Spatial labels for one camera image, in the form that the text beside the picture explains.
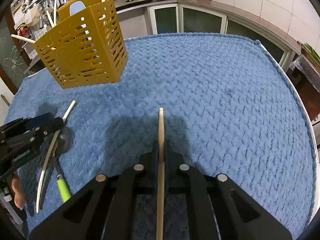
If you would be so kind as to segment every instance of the cabinet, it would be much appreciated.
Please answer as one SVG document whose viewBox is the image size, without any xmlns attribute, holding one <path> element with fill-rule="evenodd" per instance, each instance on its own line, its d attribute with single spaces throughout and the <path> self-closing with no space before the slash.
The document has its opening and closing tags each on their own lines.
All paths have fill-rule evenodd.
<svg viewBox="0 0 320 240">
<path fill-rule="evenodd" d="M 248 37 L 252 40 L 259 40 L 261 44 L 267 49 L 267 51 L 271 54 L 271 56 L 276 60 L 276 62 L 280 63 L 281 58 L 284 54 L 284 50 L 279 48 L 276 44 L 269 41 L 267 38 L 263 37 L 259 33 L 245 27 L 242 24 L 239 24 L 235 21 L 228 20 L 228 26 L 226 34 L 235 34 L 241 35 L 244 37 Z"/>
<path fill-rule="evenodd" d="M 185 33 L 225 33 L 227 16 L 191 5 L 180 5 L 181 31 Z"/>
<path fill-rule="evenodd" d="M 153 34 L 179 32 L 177 4 L 164 4 L 148 8 Z"/>
</svg>

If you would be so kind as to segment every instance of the kitchen counter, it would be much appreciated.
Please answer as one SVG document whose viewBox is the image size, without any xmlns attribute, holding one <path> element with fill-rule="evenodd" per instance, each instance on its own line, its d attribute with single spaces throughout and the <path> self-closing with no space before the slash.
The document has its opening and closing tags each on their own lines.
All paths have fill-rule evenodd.
<svg viewBox="0 0 320 240">
<path fill-rule="evenodd" d="M 210 0 L 148 0 L 146 2 L 140 2 L 139 4 L 133 4 L 133 5 L 131 4 L 127 6 L 118 7 L 116 10 L 117 10 L 117 14 L 121 14 L 130 10 L 134 10 L 142 7 L 172 4 L 172 3 L 190 4 L 190 5 L 195 5 L 203 8 L 214 9 L 216 11 L 226 14 L 229 17 L 239 18 L 244 22 L 249 22 L 252 25 L 257 26 L 258 28 L 262 28 L 263 30 L 272 34 L 277 39 L 282 41 L 284 44 L 289 46 L 298 55 L 301 54 L 300 44 L 294 38 L 292 38 L 290 35 L 285 33 L 283 30 L 281 30 L 277 26 L 271 24 L 270 22 L 260 18 L 255 14 L 252 14 L 250 12 L 244 11 L 237 7 L 220 3 L 220 2 L 215 2 Z"/>
</svg>

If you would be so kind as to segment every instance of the blue towel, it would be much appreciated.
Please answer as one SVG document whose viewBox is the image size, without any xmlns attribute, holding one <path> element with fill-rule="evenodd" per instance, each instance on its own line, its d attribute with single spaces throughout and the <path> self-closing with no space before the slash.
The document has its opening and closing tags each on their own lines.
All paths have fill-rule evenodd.
<svg viewBox="0 0 320 240">
<path fill-rule="evenodd" d="M 119 83 L 62 89 L 45 69 L 25 78 L 6 121 L 52 112 L 67 120 L 72 149 L 60 157 L 75 194 L 98 173 L 120 174 L 149 152 L 164 108 L 165 138 L 206 175 L 227 174 L 296 239 L 310 220 L 316 163 L 311 127 L 293 87 L 259 41 L 234 35 L 177 33 L 125 43 Z M 52 174 L 35 213 L 43 154 L 19 169 L 28 229 L 62 205 Z M 189 239 L 183 195 L 166 203 L 166 239 Z M 135 239 L 154 239 L 156 200 L 139 196 Z"/>
</svg>

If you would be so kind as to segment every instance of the perforated plastic basket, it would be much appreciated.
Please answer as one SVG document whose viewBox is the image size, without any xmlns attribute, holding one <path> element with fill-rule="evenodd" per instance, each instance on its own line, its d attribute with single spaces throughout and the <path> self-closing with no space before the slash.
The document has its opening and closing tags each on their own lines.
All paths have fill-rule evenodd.
<svg viewBox="0 0 320 240">
<path fill-rule="evenodd" d="M 34 47 L 62 88 L 118 82 L 128 60 L 113 0 L 66 18 Z"/>
</svg>

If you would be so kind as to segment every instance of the metal screw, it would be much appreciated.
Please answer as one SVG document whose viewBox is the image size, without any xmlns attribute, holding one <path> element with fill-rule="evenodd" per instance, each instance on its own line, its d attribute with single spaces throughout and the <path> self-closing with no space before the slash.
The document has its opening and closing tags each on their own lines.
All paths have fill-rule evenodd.
<svg viewBox="0 0 320 240">
<path fill-rule="evenodd" d="M 179 169 L 182 170 L 182 171 L 187 171 L 190 169 L 190 166 L 188 164 L 181 164 L 179 166 Z"/>
<path fill-rule="evenodd" d="M 144 169 L 144 166 L 142 164 L 136 164 L 133 166 L 135 171 L 142 171 Z"/>
<path fill-rule="evenodd" d="M 96 176 L 96 181 L 97 182 L 103 182 L 103 181 L 106 180 L 106 178 L 107 177 L 104 174 L 99 174 L 99 175 Z"/>
<path fill-rule="evenodd" d="M 219 174 L 218 180 L 225 182 L 228 179 L 228 177 L 225 174 Z"/>
</svg>

